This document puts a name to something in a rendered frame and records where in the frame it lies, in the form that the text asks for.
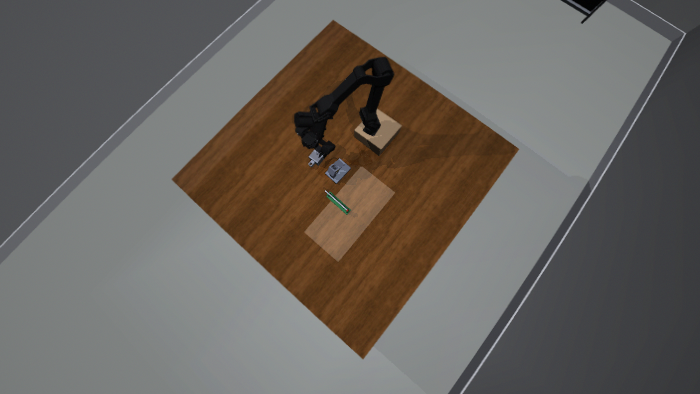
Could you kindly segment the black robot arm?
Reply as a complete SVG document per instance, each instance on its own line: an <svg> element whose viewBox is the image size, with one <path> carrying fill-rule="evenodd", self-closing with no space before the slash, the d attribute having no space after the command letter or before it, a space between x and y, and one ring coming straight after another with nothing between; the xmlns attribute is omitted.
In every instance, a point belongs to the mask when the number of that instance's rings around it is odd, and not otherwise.
<svg viewBox="0 0 700 394"><path fill-rule="evenodd" d="M366 71L372 68L372 75L366 75ZM294 124L296 127L314 127L323 130L328 119L333 119L340 103L346 100L360 85L372 85L366 106L360 108L360 117L363 131L371 136L375 136L381 123L376 110L379 106L384 88L388 86L394 78L394 71L386 57L371 59L363 65L358 65L353 72L330 94L325 95L316 103L309 107L309 112L298 112L294 114ZM316 111L316 107L318 112ZM319 145L320 135L314 134L312 129L302 137L302 144L308 149L316 149Z"/></svg>

